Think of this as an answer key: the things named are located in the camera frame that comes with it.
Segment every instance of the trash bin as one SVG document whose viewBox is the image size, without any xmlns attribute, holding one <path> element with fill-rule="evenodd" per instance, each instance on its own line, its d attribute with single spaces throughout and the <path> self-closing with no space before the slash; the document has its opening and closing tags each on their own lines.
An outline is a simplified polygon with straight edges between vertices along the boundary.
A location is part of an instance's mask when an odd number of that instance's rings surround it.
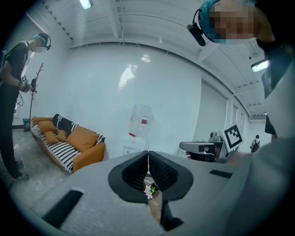
<svg viewBox="0 0 295 236">
<path fill-rule="evenodd" d="M 30 131 L 30 119 L 23 119 L 24 122 L 24 132 Z"/>
</svg>

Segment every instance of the black slot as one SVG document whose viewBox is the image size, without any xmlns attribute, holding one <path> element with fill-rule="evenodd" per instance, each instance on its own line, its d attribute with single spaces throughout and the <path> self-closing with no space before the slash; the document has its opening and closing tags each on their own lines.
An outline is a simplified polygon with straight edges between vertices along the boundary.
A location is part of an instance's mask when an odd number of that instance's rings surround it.
<svg viewBox="0 0 295 236">
<path fill-rule="evenodd" d="M 148 156 L 149 171 L 163 193 L 163 200 L 168 202 L 182 199 L 193 185 L 193 174 L 156 152 L 150 151 Z"/>
<path fill-rule="evenodd" d="M 219 170 L 212 170 L 212 171 L 210 171 L 210 174 L 221 176 L 221 177 L 228 178 L 228 179 L 232 176 L 232 173 L 230 173 L 230 172 L 219 171 Z"/>
<path fill-rule="evenodd" d="M 43 217 L 47 223 L 59 228 L 72 209 L 78 203 L 83 193 L 77 190 L 69 191 L 53 208 Z"/>
<path fill-rule="evenodd" d="M 115 166 L 109 173 L 108 182 L 118 196 L 129 202 L 148 203 L 143 193 L 144 178 L 148 172 L 148 152 Z"/>
</svg>

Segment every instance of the hand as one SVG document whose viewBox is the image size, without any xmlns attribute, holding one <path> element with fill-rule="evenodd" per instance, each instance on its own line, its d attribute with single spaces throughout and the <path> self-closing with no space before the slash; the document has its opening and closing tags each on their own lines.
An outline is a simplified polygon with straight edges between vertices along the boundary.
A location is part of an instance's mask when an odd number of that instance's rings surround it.
<svg viewBox="0 0 295 236">
<path fill-rule="evenodd" d="M 29 90 L 33 90 L 32 86 L 29 84 L 29 82 L 26 80 L 25 82 L 19 82 L 18 90 L 22 91 L 24 93 L 27 93 Z"/>
</svg>

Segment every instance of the orange cushion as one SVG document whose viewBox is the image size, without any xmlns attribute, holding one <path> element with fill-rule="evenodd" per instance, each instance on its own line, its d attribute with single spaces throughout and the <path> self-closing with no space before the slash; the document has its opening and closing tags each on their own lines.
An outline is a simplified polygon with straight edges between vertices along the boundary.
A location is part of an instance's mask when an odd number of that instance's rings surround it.
<svg viewBox="0 0 295 236">
<path fill-rule="evenodd" d="M 57 128 L 53 125 L 52 121 L 45 120 L 39 122 L 40 132 L 44 134 L 47 131 L 52 131 L 53 133 L 57 132 Z"/>
<path fill-rule="evenodd" d="M 62 142 L 66 142 L 66 134 L 67 134 L 66 131 L 60 130 L 59 134 L 56 136 L 56 138 Z"/>
<path fill-rule="evenodd" d="M 52 131 L 45 132 L 44 136 L 48 144 L 54 144 L 58 142 L 57 138 L 54 136 L 54 133 Z"/>
<path fill-rule="evenodd" d="M 34 117 L 33 118 L 33 126 L 35 126 L 36 124 L 39 124 L 40 121 L 44 121 L 44 120 L 51 120 L 52 121 L 52 117 Z"/>
<path fill-rule="evenodd" d="M 98 137 L 96 133 L 77 125 L 66 141 L 82 153 L 93 147 Z"/>
</svg>

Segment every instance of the sneaker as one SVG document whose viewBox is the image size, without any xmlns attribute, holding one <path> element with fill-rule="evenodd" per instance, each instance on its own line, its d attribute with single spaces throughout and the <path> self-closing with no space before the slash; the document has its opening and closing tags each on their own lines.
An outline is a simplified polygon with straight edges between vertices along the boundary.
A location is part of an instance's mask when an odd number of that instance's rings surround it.
<svg viewBox="0 0 295 236">
<path fill-rule="evenodd" d="M 17 178 L 13 178 L 14 180 L 17 180 L 17 181 L 22 181 L 22 182 L 25 182 L 29 179 L 29 176 L 28 174 L 26 173 L 22 173 L 22 175 L 20 175 L 19 177 Z"/>
<path fill-rule="evenodd" d="M 18 169 L 21 169 L 21 168 L 23 168 L 23 166 L 24 166 L 24 163 L 23 163 L 23 161 L 22 161 L 22 160 L 17 160 L 16 162 L 17 162 L 17 165 L 18 165 Z"/>
</svg>

